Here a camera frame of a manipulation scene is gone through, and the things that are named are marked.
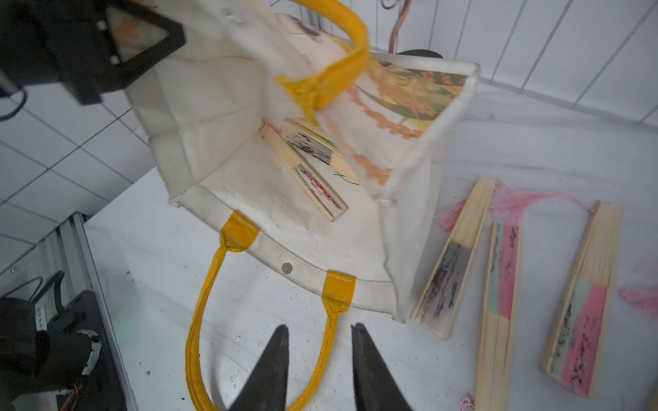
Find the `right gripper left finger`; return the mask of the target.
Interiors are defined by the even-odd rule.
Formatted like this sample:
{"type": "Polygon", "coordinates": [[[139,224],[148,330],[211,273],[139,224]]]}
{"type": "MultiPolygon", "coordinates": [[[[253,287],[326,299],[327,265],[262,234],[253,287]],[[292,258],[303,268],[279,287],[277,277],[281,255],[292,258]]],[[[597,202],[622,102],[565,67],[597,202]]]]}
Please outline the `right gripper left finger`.
{"type": "Polygon", "coordinates": [[[286,410],[289,363],[289,330],[280,325],[229,410],[286,410]]]}

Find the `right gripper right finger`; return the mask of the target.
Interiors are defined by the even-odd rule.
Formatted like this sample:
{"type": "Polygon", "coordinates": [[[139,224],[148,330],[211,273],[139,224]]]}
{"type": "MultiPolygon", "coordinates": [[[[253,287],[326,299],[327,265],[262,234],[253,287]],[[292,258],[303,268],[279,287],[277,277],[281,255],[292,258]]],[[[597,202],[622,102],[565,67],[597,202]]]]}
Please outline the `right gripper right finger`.
{"type": "Polygon", "coordinates": [[[406,410],[399,390],[365,325],[351,327],[353,387],[356,410],[406,410]]]}

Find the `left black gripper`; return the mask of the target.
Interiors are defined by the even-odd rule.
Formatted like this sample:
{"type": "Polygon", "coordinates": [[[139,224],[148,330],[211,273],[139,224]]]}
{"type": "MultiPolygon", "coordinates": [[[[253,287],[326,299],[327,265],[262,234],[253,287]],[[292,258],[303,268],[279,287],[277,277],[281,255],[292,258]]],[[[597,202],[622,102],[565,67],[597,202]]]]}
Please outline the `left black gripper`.
{"type": "Polygon", "coordinates": [[[3,1],[1,96],[59,83],[81,105],[124,90],[186,44],[170,1],[3,1]]]}

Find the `white canvas tote bag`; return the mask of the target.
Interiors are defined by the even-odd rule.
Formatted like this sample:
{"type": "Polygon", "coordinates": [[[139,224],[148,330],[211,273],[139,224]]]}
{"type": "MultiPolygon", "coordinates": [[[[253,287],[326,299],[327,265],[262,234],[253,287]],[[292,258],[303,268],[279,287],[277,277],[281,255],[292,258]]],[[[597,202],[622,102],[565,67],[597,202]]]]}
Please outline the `white canvas tote bag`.
{"type": "Polygon", "coordinates": [[[228,253],[246,252],[320,296],[317,391],[351,308],[405,321],[435,215],[445,145],[473,99],[477,63],[371,50],[338,1],[308,1],[328,34],[261,1],[148,1],[184,46],[128,89],[176,207],[219,233],[185,348],[198,410],[205,309],[228,253]]]}

